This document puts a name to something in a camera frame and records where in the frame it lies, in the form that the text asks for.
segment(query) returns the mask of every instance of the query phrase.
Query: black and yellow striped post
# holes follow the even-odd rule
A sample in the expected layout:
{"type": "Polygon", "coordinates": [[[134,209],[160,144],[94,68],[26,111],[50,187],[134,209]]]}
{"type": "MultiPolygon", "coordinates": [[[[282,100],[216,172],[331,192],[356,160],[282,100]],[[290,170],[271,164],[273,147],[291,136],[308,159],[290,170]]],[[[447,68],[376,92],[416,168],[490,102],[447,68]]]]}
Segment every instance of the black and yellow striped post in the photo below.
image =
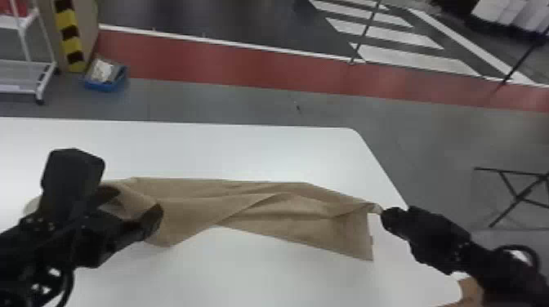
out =
{"type": "Polygon", "coordinates": [[[86,69],[78,21],[72,0],[55,0],[56,26],[61,34],[61,49],[69,64],[69,71],[81,73],[86,69]]]}

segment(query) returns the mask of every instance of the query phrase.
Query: black stand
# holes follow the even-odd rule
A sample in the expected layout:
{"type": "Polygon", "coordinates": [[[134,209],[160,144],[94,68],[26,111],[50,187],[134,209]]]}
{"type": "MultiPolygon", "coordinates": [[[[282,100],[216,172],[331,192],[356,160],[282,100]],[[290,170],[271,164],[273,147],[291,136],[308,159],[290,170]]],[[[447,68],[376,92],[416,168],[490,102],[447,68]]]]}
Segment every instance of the black stand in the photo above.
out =
{"type": "Polygon", "coordinates": [[[545,209],[549,209],[549,205],[541,202],[536,202],[534,200],[528,199],[527,197],[532,193],[533,189],[537,187],[538,185],[545,184],[547,189],[547,194],[549,197],[549,172],[545,174],[537,174],[537,173],[530,173],[525,171],[505,171],[505,170],[499,170],[496,168],[485,168],[485,167],[475,167],[476,171],[491,171],[496,172],[499,174],[499,176],[502,178],[503,183],[505,183],[505,186],[509,190],[509,193],[513,196],[513,201],[511,202],[511,205],[494,220],[490,225],[489,228],[493,228],[497,223],[499,223],[500,220],[502,220],[504,217],[506,217],[513,209],[515,209],[516,206],[518,206],[521,202],[526,202],[530,205],[542,207],[545,209]],[[517,192],[515,188],[511,185],[511,182],[509,182],[509,179],[507,178],[506,174],[512,174],[512,175],[522,175],[522,176],[533,176],[536,177],[536,180],[528,185],[523,190],[517,192]]]}
{"type": "MultiPolygon", "coordinates": [[[[541,39],[547,39],[547,33],[549,33],[549,26],[547,27],[547,29],[545,29],[545,31],[543,31],[543,34],[542,34],[542,37],[540,38],[541,39]]],[[[540,45],[539,41],[536,40],[536,42],[534,42],[532,44],[532,46],[530,46],[530,48],[526,51],[526,53],[520,58],[520,60],[518,62],[516,62],[515,66],[513,66],[513,68],[511,69],[511,71],[507,74],[507,76],[505,76],[505,78],[502,80],[502,84],[506,84],[507,81],[509,81],[509,79],[511,78],[511,76],[515,73],[515,71],[524,63],[524,61],[530,56],[530,54],[532,54],[532,52],[540,45]]]]}
{"type": "Polygon", "coordinates": [[[353,56],[349,60],[349,65],[353,65],[355,63],[356,55],[359,53],[359,48],[362,46],[362,41],[364,37],[366,36],[366,33],[368,32],[368,29],[370,29],[370,26],[372,25],[373,18],[376,16],[377,11],[379,11],[379,6],[382,4],[382,0],[377,0],[376,7],[373,8],[372,15],[370,15],[370,18],[368,19],[368,23],[366,24],[366,27],[364,28],[364,31],[362,32],[362,35],[360,35],[360,40],[356,44],[355,47],[355,53],[353,53],[353,56]]]}

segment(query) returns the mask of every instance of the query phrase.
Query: white floor marking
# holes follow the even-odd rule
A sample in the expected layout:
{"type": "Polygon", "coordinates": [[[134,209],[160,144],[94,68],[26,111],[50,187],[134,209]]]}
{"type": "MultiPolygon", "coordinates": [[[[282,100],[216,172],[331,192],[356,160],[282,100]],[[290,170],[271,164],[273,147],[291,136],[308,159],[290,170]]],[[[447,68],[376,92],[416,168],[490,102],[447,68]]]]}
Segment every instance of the white floor marking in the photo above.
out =
{"type": "Polygon", "coordinates": [[[360,47],[359,54],[368,62],[413,67],[416,69],[429,69],[445,73],[480,76],[475,70],[460,60],[447,59],[440,56],[427,56],[419,53],[366,45],[360,47]]]}
{"type": "MultiPolygon", "coordinates": [[[[354,3],[354,4],[360,4],[360,5],[367,6],[367,7],[376,7],[376,1],[370,1],[370,0],[341,0],[341,1],[348,2],[348,3],[354,3]]],[[[383,4],[379,5],[379,9],[384,10],[384,11],[389,10],[383,4]]]]}
{"type": "MultiPolygon", "coordinates": [[[[484,60],[486,63],[492,65],[495,69],[499,70],[503,74],[507,74],[511,71],[511,66],[507,65],[502,60],[499,60],[497,57],[493,56],[492,54],[488,53],[486,50],[482,49],[481,47],[477,46],[470,40],[464,38],[461,34],[455,32],[448,26],[442,24],[435,18],[429,16],[423,11],[418,11],[414,9],[408,9],[410,12],[412,12],[415,16],[421,18],[423,21],[427,22],[428,24],[432,25],[433,27],[437,28],[440,32],[444,33],[446,36],[450,37],[460,45],[464,46],[466,49],[477,55],[479,58],[484,60]]],[[[515,79],[518,82],[522,82],[525,84],[534,84],[530,78],[526,77],[521,72],[516,72],[513,74],[513,79],[515,79]]]]}
{"type": "MultiPolygon", "coordinates": [[[[339,4],[333,4],[333,3],[317,1],[317,0],[310,0],[310,2],[313,3],[313,5],[321,11],[330,11],[332,13],[359,17],[359,18],[366,18],[366,19],[370,18],[370,16],[372,15],[370,11],[360,10],[354,7],[346,7],[346,6],[341,6],[339,4]]],[[[406,20],[398,16],[377,13],[376,16],[374,17],[374,20],[386,22],[387,24],[397,24],[397,25],[402,25],[404,27],[412,28],[411,24],[409,24],[406,20]]]]}
{"type": "Polygon", "coordinates": [[[151,31],[151,30],[122,27],[122,26],[111,25],[111,24],[99,24],[99,28],[102,30],[146,35],[146,36],[152,36],[156,38],[171,38],[171,39],[178,39],[178,40],[191,41],[191,42],[206,42],[214,45],[240,47],[240,48],[254,49],[254,50],[260,50],[260,51],[271,51],[271,52],[285,53],[285,54],[296,55],[296,56],[309,56],[314,58],[342,60],[342,61],[350,60],[350,57],[348,56],[335,56],[335,55],[328,55],[325,53],[299,51],[299,50],[287,49],[287,48],[248,44],[245,42],[231,42],[231,41],[225,41],[222,39],[215,39],[215,38],[201,38],[201,37],[191,36],[191,35],[157,32],[157,31],[151,31]]]}
{"type": "MultiPolygon", "coordinates": [[[[335,20],[333,18],[327,18],[327,20],[339,32],[361,35],[364,28],[366,28],[366,25],[357,24],[355,22],[335,20]]],[[[385,39],[392,42],[403,42],[411,45],[431,47],[441,50],[444,49],[441,45],[437,44],[427,36],[410,32],[395,31],[371,26],[366,35],[371,38],[385,39]]]]}

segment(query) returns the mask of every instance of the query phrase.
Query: metal shelf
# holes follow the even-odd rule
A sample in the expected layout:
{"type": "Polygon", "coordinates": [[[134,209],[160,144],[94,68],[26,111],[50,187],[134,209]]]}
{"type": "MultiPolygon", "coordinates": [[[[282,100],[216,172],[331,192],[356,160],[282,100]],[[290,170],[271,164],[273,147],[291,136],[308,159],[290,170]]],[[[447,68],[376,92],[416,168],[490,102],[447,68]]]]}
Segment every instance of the metal shelf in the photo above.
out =
{"type": "MultiPolygon", "coordinates": [[[[34,20],[38,17],[38,9],[35,7],[26,17],[19,17],[20,27],[22,31],[25,31],[34,20]]],[[[17,20],[14,16],[0,15],[0,29],[13,29],[17,30],[17,20]]]]}
{"type": "Polygon", "coordinates": [[[0,60],[0,91],[33,94],[50,80],[55,65],[23,60],[0,60]]]}
{"type": "Polygon", "coordinates": [[[19,34],[25,60],[2,60],[0,59],[0,92],[3,93],[20,93],[20,94],[35,94],[36,102],[43,104],[43,94],[46,85],[49,83],[51,76],[56,70],[57,63],[54,61],[53,50],[47,36],[44,21],[40,16],[36,0],[33,0],[34,7],[29,11],[29,15],[25,17],[16,17],[19,15],[17,11],[16,0],[9,0],[11,10],[14,16],[0,15],[0,29],[14,29],[19,34]],[[35,21],[38,20],[42,28],[42,34],[46,39],[47,49],[50,54],[50,63],[33,62],[29,53],[29,46],[26,42],[26,30],[35,21]]]}

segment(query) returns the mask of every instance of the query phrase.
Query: cable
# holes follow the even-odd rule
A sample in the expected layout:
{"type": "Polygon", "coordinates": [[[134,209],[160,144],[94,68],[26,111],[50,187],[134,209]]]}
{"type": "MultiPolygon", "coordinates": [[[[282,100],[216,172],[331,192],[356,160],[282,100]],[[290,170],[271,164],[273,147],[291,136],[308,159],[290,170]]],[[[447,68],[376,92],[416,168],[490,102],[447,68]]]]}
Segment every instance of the cable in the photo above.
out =
{"type": "Polygon", "coordinates": [[[65,307],[65,305],[67,305],[70,294],[73,292],[74,288],[74,271],[67,269],[61,273],[65,276],[65,280],[63,281],[64,290],[63,296],[61,297],[59,303],[57,303],[56,307],[65,307]]]}

